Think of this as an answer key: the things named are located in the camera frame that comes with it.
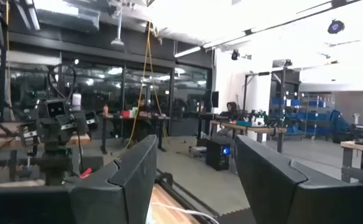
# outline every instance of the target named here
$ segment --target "wooden table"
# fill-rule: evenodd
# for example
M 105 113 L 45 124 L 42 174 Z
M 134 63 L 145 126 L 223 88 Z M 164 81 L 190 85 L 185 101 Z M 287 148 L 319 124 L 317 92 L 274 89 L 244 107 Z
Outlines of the wooden table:
M 343 148 L 343 161 L 342 161 L 342 181 L 350 183 L 351 178 L 358 179 L 363 182 L 363 145 L 356 144 L 354 141 L 341 142 Z M 353 151 L 361 151 L 360 168 L 352 166 Z
M 106 132 L 107 132 L 107 122 L 106 120 L 134 120 L 135 118 L 127 118 L 127 117 L 122 117 L 119 115 L 113 115 L 113 114 L 108 114 L 107 116 L 104 116 L 103 114 L 101 115 L 103 117 L 103 130 L 102 130 L 102 136 L 101 136 L 101 152 L 103 152 L 103 154 L 107 154 L 107 150 L 106 150 Z M 147 120 L 147 121 L 158 121 L 159 122 L 159 136 L 158 136 L 158 148 L 161 149 L 163 152 L 166 152 L 167 150 L 164 149 L 162 147 L 162 135 L 163 135 L 163 122 L 164 121 L 168 121 L 170 120 L 169 117 L 164 117 L 164 116 L 138 116 L 137 120 L 142 121 L 142 120 Z
M 151 195 L 151 203 L 157 202 L 164 205 L 182 208 L 163 188 L 158 184 L 154 185 Z M 198 221 L 191 215 L 179 212 L 174 209 L 152 205 L 152 218 L 157 224 L 198 224 Z
M 17 133 L 18 126 L 22 123 L 19 122 L 8 122 L 1 123 L 4 127 L 6 127 L 10 132 Z M 0 128 L 0 134 L 5 136 L 5 132 Z M 78 140 L 78 136 L 72 136 L 71 140 L 67 143 L 67 146 L 77 146 L 79 145 L 89 144 L 90 138 L 87 134 L 80 136 L 80 141 Z M 16 180 L 16 166 L 17 166 L 17 150 L 23 148 L 22 143 L 19 137 L 9 137 L 9 138 L 0 138 L 0 148 L 3 150 L 10 151 L 10 159 L 8 163 L 9 167 L 9 178 L 11 181 Z M 78 157 L 73 156 L 73 161 L 77 160 Z
M 240 130 L 245 132 L 245 134 L 247 134 L 248 131 L 254 131 L 257 133 L 257 142 L 262 143 L 263 141 L 263 134 L 270 134 L 270 133 L 274 133 L 274 128 L 261 128 L 261 127 L 248 127 L 248 126 L 241 126 L 238 124 L 233 124 L 233 123 L 228 123 L 228 122 L 220 122 L 220 121 L 211 121 L 212 124 L 212 128 L 211 128 L 211 136 L 214 133 L 214 130 L 217 130 L 218 125 L 227 127 L 227 128 L 231 128 L 233 130 L 233 138 L 235 136 L 235 130 Z M 286 128 L 276 128 L 275 129 L 275 133 L 286 133 L 287 129 Z

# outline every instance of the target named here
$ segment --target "red object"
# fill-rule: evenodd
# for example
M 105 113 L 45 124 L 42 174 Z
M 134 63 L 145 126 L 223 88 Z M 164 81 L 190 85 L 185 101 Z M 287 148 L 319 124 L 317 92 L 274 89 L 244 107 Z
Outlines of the red object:
M 85 172 L 80 175 L 81 179 L 87 178 L 92 173 L 92 169 L 88 168 Z
M 121 111 L 121 116 L 124 118 L 128 118 L 131 115 L 131 111 Z

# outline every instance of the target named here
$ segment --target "computer tower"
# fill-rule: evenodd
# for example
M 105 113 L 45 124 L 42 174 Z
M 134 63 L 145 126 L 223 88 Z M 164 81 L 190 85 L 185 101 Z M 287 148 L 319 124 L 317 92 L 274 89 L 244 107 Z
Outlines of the computer tower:
M 230 144 L 220 139 L 209 139 L 206 142 L 205 163 L 215 170 L 229 169 Z

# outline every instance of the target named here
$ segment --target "blue light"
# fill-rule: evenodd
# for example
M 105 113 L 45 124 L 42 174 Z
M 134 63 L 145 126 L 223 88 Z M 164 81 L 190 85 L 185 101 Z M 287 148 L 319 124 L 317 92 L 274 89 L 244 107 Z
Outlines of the blue light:
M 223 155 L 230 154 L 230 148 L 229 147 L 224 147 L 222 153 L 223 153 Z

